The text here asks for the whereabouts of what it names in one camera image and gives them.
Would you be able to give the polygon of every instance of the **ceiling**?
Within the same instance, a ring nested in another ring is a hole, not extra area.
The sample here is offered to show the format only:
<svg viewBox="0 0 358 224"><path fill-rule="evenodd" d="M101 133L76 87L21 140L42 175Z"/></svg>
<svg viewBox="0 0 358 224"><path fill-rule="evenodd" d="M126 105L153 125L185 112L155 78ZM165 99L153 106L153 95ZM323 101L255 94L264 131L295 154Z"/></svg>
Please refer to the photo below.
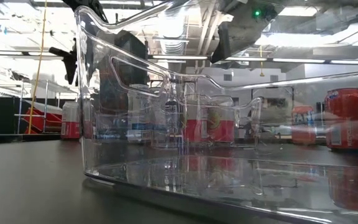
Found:
<svg viewBox="0 0 358 224"><path fill-rule="evenodd" d="M127 28L139 40L148 41L149 54L169 54L167 42L183 42L181 54L211 55L221 41L222 46L230 48L230 55L235 56L358 58L358 0L177 0L180 1L183 10L179 13L159 14ZM144 6L136 0L100 2L108 21L115 23L116 18L122 21L163 1L145 0ZM255 8L267 6L276 13L273 18L252 18ZM293 11L288 15L287 10L294 6L302 7L302 13L314 13L294 16L299 11ZM39 52L44 10L42 0L0 1L0 51ZM46 12L44 50L57 47L70 51L76 29L72 10L61 0L49 0ZM220 38L218 31L222 30L226 31L225 39ZM41 73L66 85L65 67L60 58L45 55ZM32 78L37 66L37 54L26 58L0 56L0 83L15 83L12 71ZM201 66L201 62L189 61L186 66ZM241 66L258 67L260 63ZM264 66L285 72L296 65L266 63Z"/></svg>

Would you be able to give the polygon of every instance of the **gray countertop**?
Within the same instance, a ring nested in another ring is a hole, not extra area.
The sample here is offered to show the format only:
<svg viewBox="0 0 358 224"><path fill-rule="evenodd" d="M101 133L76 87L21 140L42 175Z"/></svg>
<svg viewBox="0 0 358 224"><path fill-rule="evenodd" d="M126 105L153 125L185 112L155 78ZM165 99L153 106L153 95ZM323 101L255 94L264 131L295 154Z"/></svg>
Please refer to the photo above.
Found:
<svg viewBox="0 0 358 224"><path fill-rule="evenodd" d="M0 223L211 223L114 194L83 174L78 142L0 144Z"/></svg>

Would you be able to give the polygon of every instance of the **transparent plastic container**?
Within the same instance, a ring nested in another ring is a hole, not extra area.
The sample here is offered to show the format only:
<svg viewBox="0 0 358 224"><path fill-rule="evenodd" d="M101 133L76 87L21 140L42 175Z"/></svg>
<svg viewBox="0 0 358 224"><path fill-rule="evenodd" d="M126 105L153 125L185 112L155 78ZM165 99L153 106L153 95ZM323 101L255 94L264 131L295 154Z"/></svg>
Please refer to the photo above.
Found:
<svg viewBox="0 0 358 224"><path fill-rule="evenodd" d="M280 17L292 7L289 2L267 1L278 17L259 20L254 15L248 21L262 33L252 41L257 47L250 44L257 56L223 59L238 60L243 68L223 70L216 67L219 62L214 68L196 65L196 72L173 72L151 60L155 57L147 56L145 45L126 31L161 29L165 22L155 21L177 22L170 13L184 12L184 18L194 8L217 2L166 1L117 24L103 23L86 7L76 11L85 174L286 222L358 223L358 59L349 60L358 52L355 40L334 40L343 30L314 39L306 31L297 40L277 30L274 35L267 27L273 30L275 22L295 17ZM333 10L302 2L304 10L321 15ZM334 27L333 21L358 18L358 3L348 2L354 4L343 5L347 14L341 20L324 21ZM241 15L251 16L257 3L238 2L242 13L235 8L226 18L238 23ZM346 32L357 26L352 21ZM239 42L231 42L232 53ZM292 58L262 55L281 48ZM328 49L337 54L325 55ZM244 58L252 59L245 65ZM100 82L90 85L96 69ZM216 69L224 71L220 78L231 72L233 82L218 80Z"/></svg>

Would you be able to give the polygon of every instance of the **ceiling duct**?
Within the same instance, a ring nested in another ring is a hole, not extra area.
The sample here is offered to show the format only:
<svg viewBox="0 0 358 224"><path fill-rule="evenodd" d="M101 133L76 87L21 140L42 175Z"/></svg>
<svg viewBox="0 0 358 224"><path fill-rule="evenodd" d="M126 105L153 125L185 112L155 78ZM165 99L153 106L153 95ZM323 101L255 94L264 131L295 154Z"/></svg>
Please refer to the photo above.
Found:
<svg viewBox="0 0 358 224"><path fill-rule="evenodd" d="M170 40L170 39L183 39L186 27L186 4L188 0L176 1L171 9L166 10L162 16L162 26L160 27L160 36L167 38L161 40L162 53L165 55L183 55L185 53L186 43L183 41ZM181 63L169 63L168 69L180 72Z"/></svg>

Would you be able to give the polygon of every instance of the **gray table surface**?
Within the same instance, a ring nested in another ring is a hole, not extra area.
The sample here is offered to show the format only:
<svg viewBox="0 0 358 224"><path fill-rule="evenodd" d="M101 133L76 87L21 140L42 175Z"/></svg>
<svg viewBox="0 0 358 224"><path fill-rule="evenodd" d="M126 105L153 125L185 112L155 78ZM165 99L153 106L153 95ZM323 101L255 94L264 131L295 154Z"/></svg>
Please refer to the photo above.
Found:
<svg viewBox="0 0 358 224"><path fill-rule="evenodd" d="M80 144L0 144L0 223L211 223L115 195L86 178Z"/></svg>

